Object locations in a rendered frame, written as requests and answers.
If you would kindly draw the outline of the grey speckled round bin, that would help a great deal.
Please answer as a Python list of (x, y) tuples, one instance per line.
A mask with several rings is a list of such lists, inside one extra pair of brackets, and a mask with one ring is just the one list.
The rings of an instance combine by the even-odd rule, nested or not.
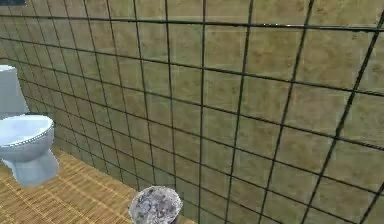
[(150, 186), (140, 191), (128, 206), (134, 224), (177, 224), (183, 207), (179, 194), (166, 186)]

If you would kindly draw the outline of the white toilet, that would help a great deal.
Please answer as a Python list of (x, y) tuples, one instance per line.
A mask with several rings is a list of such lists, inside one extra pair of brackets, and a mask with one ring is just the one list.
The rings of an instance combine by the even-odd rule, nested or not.
[(18, 69), (0, 64), (0, 161), (19, 185), (37, 186), (57, 175), (54, 134), (55, 122), (27, 105)]

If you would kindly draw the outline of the dark framed wall picture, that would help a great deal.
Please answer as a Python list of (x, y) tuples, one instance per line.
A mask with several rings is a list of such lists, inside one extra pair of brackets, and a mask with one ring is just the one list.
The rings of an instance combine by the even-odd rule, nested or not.
[(0, 6), (25, 7), (26, 0), (0, 0)]

